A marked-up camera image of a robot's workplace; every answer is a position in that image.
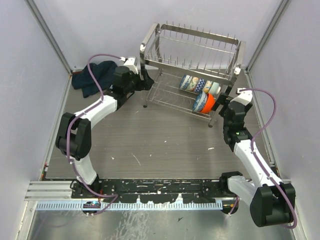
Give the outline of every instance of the gray floor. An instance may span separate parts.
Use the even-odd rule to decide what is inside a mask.
[[[242,72],[235,88],[247,86]],[[64,111],[80,111],[98,98],[98,94],[83,98],[81,90],[71,88]],[[245,122],[252,134],[259,130],[254,109]],[[225,144],[222,124],[221,117],[209,128],[203,120],[164,106],[149,104],[143,108],[142,93],[137,92],[92,130],[92,165],[101,178],[218,178],[230,171],[249,177],[242,162]],[[267,160],[261,137],[257,146]],[[47,178],[74,177],[66,157],[54,148]]]
[[[256,227],[240,202],[231,217],[219,210],[37,211],[28,240],[294,240],[282,226]]]

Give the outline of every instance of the orange bowl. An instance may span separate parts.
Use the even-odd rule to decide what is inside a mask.
[[[204,105],[204,108],[200,112],[202,114],[210,113],[212,107],[214,106],[214,104],[216,102],[214,96],[212,96],[210,93],[207,93],[206,95],[208,96],[208,99],[206,101],[206,104]]]

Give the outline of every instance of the bowl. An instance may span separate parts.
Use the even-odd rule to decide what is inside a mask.
[[[204,91],[206,94],[209,93],[211,86],[212,86],[212,81],[206,81],[202,91]]]
[[[181,82],[180,82],[179,88],[182,89],[182,90],[186,90],[186,88],[189,86],[192,78],[193,78],[192,76],[184,75],[182,77]]]
[[[186,88],[187,91],[193,92],[196,89],[196,86],[199,82],[199,78],[198,77],[193,77],[189,86]]]
[[[195,89],[193,90],[194,93],[199,93],[200,91],[202,91],[202,89],[204,88],[206,84],[206,80],[200,78],[198,81],[198,84],[196,85]]]
[[[215,98],[214,98],[214,96],[212,94],[207,93],[206,95],[207,95],[206,103],[205,103],[203,109],[200,111],[200,113],[202,113],[202,114],[210,113],[212,107],[214,106],[214,104],[216,102]]]
[[[217,95],[221,90],[220,84],[217,82],[214,82],[208,92],[208,94],[211,95]]]
[[[201,91],[198,96],[195,98],[195,102],[193,104],[192,111],[194,112],[200,112],[207,102],[207,94],[204,91]]]

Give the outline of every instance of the rack handle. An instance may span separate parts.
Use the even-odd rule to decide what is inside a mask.
[[[141,45],[140,45],[140,67],[141,67],[141,78],[145,79],[145,76],[143,76],[143,73],[145,72],[146,68],[146,62],[145,62],[145,51],[146,51],[146,46],[148,42],[150,41],[152,34],[154,33],[157,35],[157,33],[160,30],[160,24],[159,23],[153,23],[152,26],[150,27],[148,33],[146,34],[145,38],[143,39]]]
[[[236,62],[235,62],[235,69],[234,74],[239,75],[241,71],[241,67],[243,64],[244,56],[245,56],[245,48],[246,48],[246,42],[240,41],[237,51],[236,51]]]

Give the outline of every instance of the blue and white bowl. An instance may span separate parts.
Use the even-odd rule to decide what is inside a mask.
[[[206,81],[204,87],[202,88],[202,91],[204,91],[206,94],[209,93],[211,86],[212,86],[212,81]]]
[[[217,82],[214,82],[209,90],[209,94],[211,95],[217,95],[221,90],[220,84]]]
[[[198,81],[199,81],[198,77],[193,77],[189,86],[186,88],[186,91],[193,92],[196,89]]]
[[[180,82],[179,88],[182,90],[186,90],[187,87],[189,86],[192,78],[193,78],[192,76],[184,75],[181,82]]]
[[[201,112],[202,109],[204,109],[204,107],[207,103],[207,100],[208,100],[207,94],[204,91],[201,91],[195,99],[192,111]]]
[[[193,92],[196,94],[199,93],[204,88],[205,84],[206,80],[200,78]]]

